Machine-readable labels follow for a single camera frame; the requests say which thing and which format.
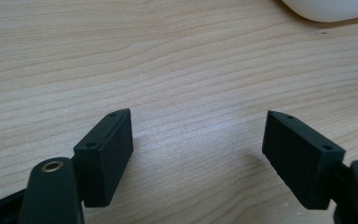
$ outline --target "black bracket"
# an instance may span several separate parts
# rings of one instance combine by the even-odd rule
[[[337,203],[334,220],[358,223],[358,161],[342,163],[345,150],[301,120],[269,111],[263,153],[307,209]]]
[[[133,151],[131,112],[106,115],[75,146],[75,156],[37,164],[27,189],[0,200],[0,223],[84,223],[86,207],[110,204]]]

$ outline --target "screw hole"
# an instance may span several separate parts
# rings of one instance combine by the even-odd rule
[[[62,161],[52,161],[42,167],[42,171],[50,173],[59,170],[63,166]]]
[[[331,150],[331,149],[333,149],[332,147],[330,147],[330,146],[323,146],[323,148],[324,149],[327,149],[327,150]]]
[[[97,146],[97,144],[95,144],[95,143],[87,143],[86,144],[86,147],[95,147],[95,146]]]

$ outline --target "white plastic object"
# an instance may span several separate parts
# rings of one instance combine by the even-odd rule
[[[283,0],[298,15],[312,21],[345,21],[358,17],[358,0]]]

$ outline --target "wooden table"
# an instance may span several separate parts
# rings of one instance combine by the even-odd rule
[[[87,223],[333,223],[261,144],[273,109],[358,160],[358,19],[271,0],[0,0],[0,198],[127,107],[134,152]]]

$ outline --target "wood grain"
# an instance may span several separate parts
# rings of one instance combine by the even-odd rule
[[[333,223],[261,153],[274,109],[358,160],[358,19],[279,1],[0,0],[0,198],[130,108],[135,149],[87,223]]]

